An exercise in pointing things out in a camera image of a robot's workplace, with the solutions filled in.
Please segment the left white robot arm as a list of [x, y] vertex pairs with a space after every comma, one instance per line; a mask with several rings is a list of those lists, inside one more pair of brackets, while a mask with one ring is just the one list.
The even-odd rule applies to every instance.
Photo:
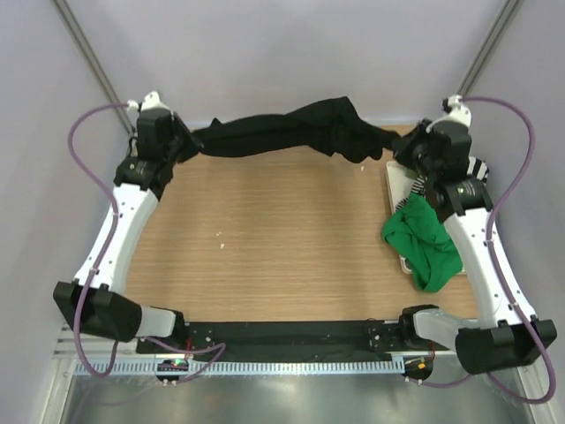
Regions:
[[109, 210], [90, 253], [53, 298], [76, 336], [118, 342], [156, 337], [169, 353], [186, 345], [183, 315], [143, 307], [124, 296], [128, 270], [141, 233], [173, 177], [185, 139], [178, 117], [162, 102], [143, 102], [136, 124], [136, 150], [117, 167], [113, 187], [103, 191]]

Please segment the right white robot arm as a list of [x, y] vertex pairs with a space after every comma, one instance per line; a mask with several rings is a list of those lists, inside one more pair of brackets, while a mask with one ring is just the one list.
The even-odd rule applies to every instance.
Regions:
[[435, 306], [403, 310], [397, 336], [417, 350], [428, 340], [456, 353], [471, 375], [533, 364], [557, 337], [522, 293], [493, 224], [483, 182], [468, 175], [467, 124], [424, 120], [393, 143], [394, 158], [426, 180], [426, 198], [459, 253], [478, 318], [458, 318]]

